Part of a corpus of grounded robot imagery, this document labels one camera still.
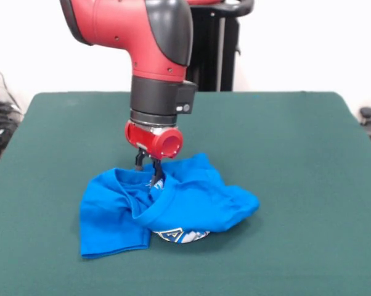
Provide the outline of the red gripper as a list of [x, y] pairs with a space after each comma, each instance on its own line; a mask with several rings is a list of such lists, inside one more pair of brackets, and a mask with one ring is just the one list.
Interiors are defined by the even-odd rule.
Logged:
[[139, 148], [135, 158], [134, 169], [143, 170], [143, 161], [151, 156], [154, 169], [150, 188], [164, 180], [161, 166], [163, 158], [175, 158], [180, 153], [183, 145], [183, 135], [175, 127], [155, 128], [152, 126], [138, 125], [129, 120], [124, 128], [124, 133], [130, 145]]

